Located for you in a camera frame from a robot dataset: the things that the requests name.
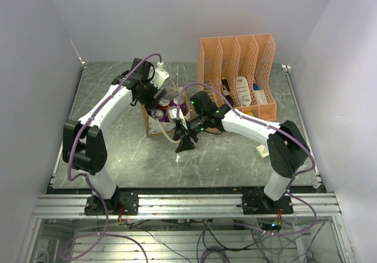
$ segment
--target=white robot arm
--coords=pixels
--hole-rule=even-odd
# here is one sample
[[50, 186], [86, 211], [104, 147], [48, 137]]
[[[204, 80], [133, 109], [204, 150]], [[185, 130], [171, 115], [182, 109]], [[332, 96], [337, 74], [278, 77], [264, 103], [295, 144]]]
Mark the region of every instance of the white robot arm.
[[[140, 59], [135, 59], [132, 69], [140, 61]], [[112, 95], [128, 72], [124, 72], [113, 80], [107, 93], [89, 113], [82, 116], [78, 121], [68, 120], [63, 131], [62, 157], [65, 162], [68, 162], [78, 130], [86, 121], [91, 120], [84, 131], [84, 136], [81, 137], [82, 140], [78, 143], [73, 168], [88, 173], [91, 184], [106, 200], [109, 210], [116, 209], [117, 199], [114, 196], [117, 186], [110, 178], [105, 166], [107, 151], [104, 136], [111, 123], [128, 105], [134, 106], [137, 101], [140, 101], [147, 110], [154, 109], [159, 100], [166, 94], [166, 91], [161, 87], [169, 78], [168, 73], [163, 69], [162, 62], [158, 62], [157, 67], [154, 68], [151, 63], [146, 61], [125, 82], [124, 86], [121, 86], [118, 92]], [[92, 119], [93, 113], [105, 100], [108, 101]]]
[[[262, 120], [254, 117], [252, 118], [254, 122], [242, 119], [240, 116], [245, 114], [238, 110], [236, 110], [238, 113], [234, 113], [226, 104], [217, 107], [204, 91], [194, 94], [190, 97], [190, 101], [198, 116], [191, 121], [186, 121], [185, 124], [181, 122], [181, 119], [176, 120], [176, 131], [173, 139], [180, 139], [176, 152], [195, 148], [191, 139], [198, 142], [197, 134], [207, 128], [235, 132], [253, 139], [269, 149], [273, 173], [264, 188], [267, 202], [279, 201], [284, 196], [293, 174], [305, 162], [306, 153], [296, 143], [274, 129], [257, 123]], [[309, 150], [300, 131], [292, 121], [285, 121], [282, 124], [270, 122], [269, 124], [287, 132]]]

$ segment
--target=gray marble surface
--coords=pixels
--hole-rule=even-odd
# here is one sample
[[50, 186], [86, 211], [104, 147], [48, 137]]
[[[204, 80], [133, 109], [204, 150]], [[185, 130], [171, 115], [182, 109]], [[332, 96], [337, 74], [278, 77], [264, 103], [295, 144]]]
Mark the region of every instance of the gray marble surface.
[[[73, 119], [89, 112], [107, 92], [111, 81], [130, 67], [130, 62], [89, 62], [74, 105]], [[166, 63], [165, 69], [178, 86], [196, 80], [195, 63]], [[273, 65], [269, 84], [277, 103], [277, 122], [290, 119], [302, 131], [281, 65]], [[188, 94], [196, 91], [193, 86]], [[257, 142], [228, 132], [220, 136], [200, 134], [196, 149], [179, 153], [176, 162], [175, 144], [164, 136], [146, 137], [139, 105], [125, 107], [105, 138], [107, 169], [122, 188], [264, 186], [272, 173], [269, 158], [261, 159], [256, 151]], [[307, 160], [302, 168], [309, 166]], [[293, 184], [315, 186], [317, 181], [314, 172], [310, 172]], [[74, 182], [67, 180], [67, 165], [60, 160], [54, 188], [84, 187], [86, 184], [81, 178]]]

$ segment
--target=white backdrop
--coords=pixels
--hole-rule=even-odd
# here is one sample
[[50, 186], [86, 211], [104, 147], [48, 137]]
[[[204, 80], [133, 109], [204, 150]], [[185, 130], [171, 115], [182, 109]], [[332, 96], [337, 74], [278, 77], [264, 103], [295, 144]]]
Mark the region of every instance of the white backdrop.
[[358, 263], [376, 262], [377, 0], [331, 0], [292, 83], [319, 171], [334, 190]]
[[84, 61], [160, 52], [196, 61], [199, 38], [271, 33], [290, 65], [329, 0], [51, 0]]
[[51, 178], [82, 64], [49, 0], [0, 6], [0, 262], [16, 262]]

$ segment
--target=small package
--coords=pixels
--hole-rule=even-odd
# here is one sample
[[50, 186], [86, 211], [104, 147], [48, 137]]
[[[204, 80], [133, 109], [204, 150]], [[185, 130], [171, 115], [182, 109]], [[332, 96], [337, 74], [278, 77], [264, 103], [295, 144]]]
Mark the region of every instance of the small package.
[[259, 145], [258, 147], [257, 147], [257, 151], [258, 151], [258, 153], [259, 153], [259, 155], [262, 157], [262, 158], [264, 158], [264, 157], [266, 157], [266, 156], [269, 156], [269, 150], [268, 150], [268, 148], [267, 147], [265, 147], [264, 145]]

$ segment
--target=label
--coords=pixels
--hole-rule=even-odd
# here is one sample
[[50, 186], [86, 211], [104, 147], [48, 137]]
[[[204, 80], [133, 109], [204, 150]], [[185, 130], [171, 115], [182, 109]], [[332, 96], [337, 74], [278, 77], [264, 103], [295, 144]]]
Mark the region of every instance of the label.
[[268, 104], [264, 90], [255, 91], [255, 95], [257, 96], [258, 104]]

